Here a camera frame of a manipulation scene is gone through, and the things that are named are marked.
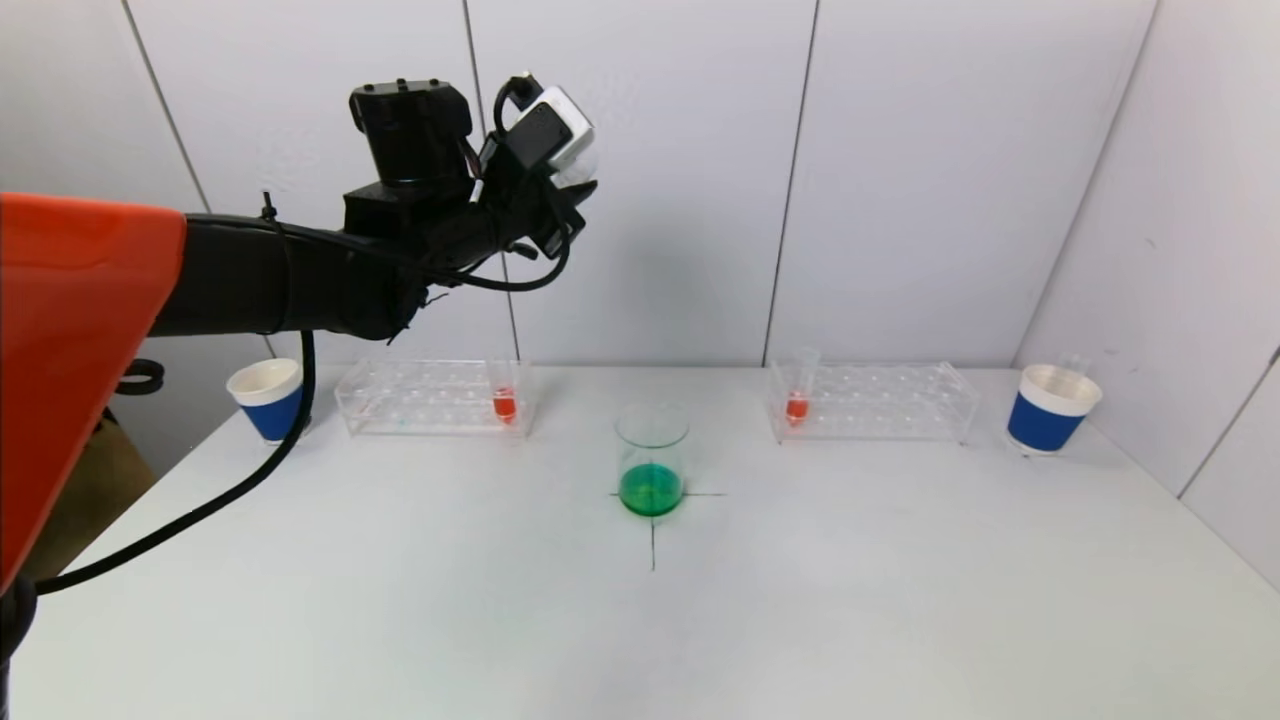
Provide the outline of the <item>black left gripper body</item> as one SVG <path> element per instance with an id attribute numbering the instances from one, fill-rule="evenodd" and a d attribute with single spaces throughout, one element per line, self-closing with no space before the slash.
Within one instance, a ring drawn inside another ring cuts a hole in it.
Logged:
<path id="1" fill-rule="evenodd" d="M 527 259 L 559 260 L 585 228 L 579 208 L 562 208 L 554 184 L 526 184 L 492 209 L 497 247 Z"/>

